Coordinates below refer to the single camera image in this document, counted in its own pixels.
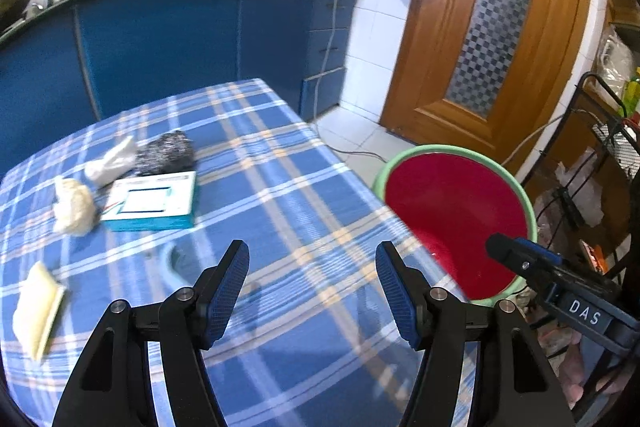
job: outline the blue cabinet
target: blue cabinet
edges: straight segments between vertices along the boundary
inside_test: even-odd
[[[310,121],[314,117],[314,98],[316,96],[316,86],[318,82],[318,107],[316,114],[322,114],[327,109],[333,107],[340,100],[342,84],[344,83],[344,68],[325,73],[323,76],[316,76],[305,80],[302,83],[300,94],[300,118]]]
[[[95,122],[69,10],[46,14],[0,48],[0,178]]]
[[[241,0],[239,78],[263,79],[294,111],[305,76],[312,0]]]
[[[351,16],[356,0],[338,0],[335,10],[335,27],[351,26]],[[332,26],[334,0],[314,0],[314,15],[311,20],[312,30],[328,30]]]
[[[309,33],[305,78],[320,73],[330,37],[331,30],[315,30]],[[344,65],[348,39],[348,30],[335,31],[334,40],[329,48],[329,56],[324,67],[325,71],[335,70],[335,68],[340,68]]]
[[[102,118],[238,77],[238,0],[79,0]]]

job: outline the blue plaid tablecloth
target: blue plaid tablecloth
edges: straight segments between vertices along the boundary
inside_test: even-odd
[[[88,160],[132,134],[147,142],[181,128],[193,140],[200,195],[191,230],[53,232],[53,178],[83,182]],[[97,194],[98,206],[104,194]],[[71,370],[108,304],[170,294],[158,251],[175,241],[191,281],[233,239],[249,245],[249,274],[223,338],[204,359],[230,426],[398,425],[422,354],[399,337],[374,266],[394,242],[407,264],[458,295],[404,224],[311,127],[261,80],[207,87],[128,110],[54,143],[0,185],[0,349],[9,390],[50,425]],[[43,261],[67,289],[42,363],[12,329],[23,281]],[[158,343],[149,360],[159,424],[174,424]],[[456,426],[468,417],[475,350],[468,349]]]

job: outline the plastic bottle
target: plastic bottle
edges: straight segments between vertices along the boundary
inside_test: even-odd
[[[622,92],[622,105],[625,106],[628,117],[635,113],[638,102],[640,102],[640,68],[636,68],[636,74],[625,84],[625,89]],[[622,108],[618,110],[618,114],[625,116]]]

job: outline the yellow sponge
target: yellow sponge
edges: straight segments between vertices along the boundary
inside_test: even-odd
[[[22,283],[14,313],[14,333],[22,349],[39,362],[47,346],[65,288],[56,283],[47,267],[37,261]]]

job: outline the drawer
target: drawer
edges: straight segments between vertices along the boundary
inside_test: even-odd
[[[317,30],[309,32],[309,41],[306,51],[306,71],[305,78],[319,74],[322,68],[322,61],[326,53],[326,47],[329,44],[331,30]],[[347,39],[349,38],[349,30],[336,30],[334,41],[329,50],[329,57],[326,62],[325,71],[335,70],[344,65],[344,59],[347,54]]]
[[[351,16],[356,0],[338,0],[338,7],[335,11],[335,27],[348,28],[351,25]],[[334,0],[314,0],[311,29],[330,30],[332,28],[332,12],[334,10]]]
[[[345,68],[340,68],[332,73],[327,73],[323,76],[318,76],[302,82],[299,112],[302,120],[313,120],[314,95],[318,81],[320,81],[320,87],[318,88],[318,114],[324,113],[324,111],[340,102],[340,94],[342,93],[342,84],[344,83],[345,72]]]

